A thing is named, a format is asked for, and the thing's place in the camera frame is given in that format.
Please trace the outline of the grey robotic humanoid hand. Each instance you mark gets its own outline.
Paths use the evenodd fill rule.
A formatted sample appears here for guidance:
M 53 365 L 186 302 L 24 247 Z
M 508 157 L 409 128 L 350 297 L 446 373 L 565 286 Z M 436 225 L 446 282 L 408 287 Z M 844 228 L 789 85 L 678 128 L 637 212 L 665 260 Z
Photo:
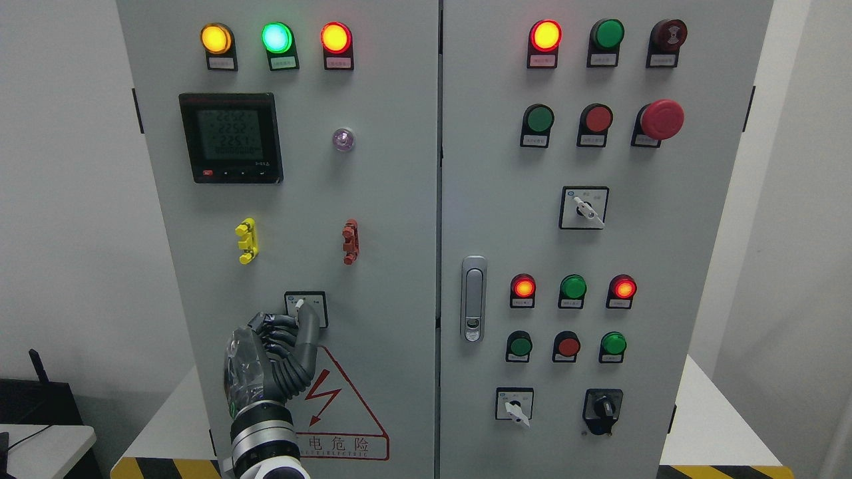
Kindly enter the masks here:
M 304 301 L 296 315 L 256 313 L 226 345 L 223 386 L 231 418 L 261 400 L 286 403 L 313 382 L 321 318 Z

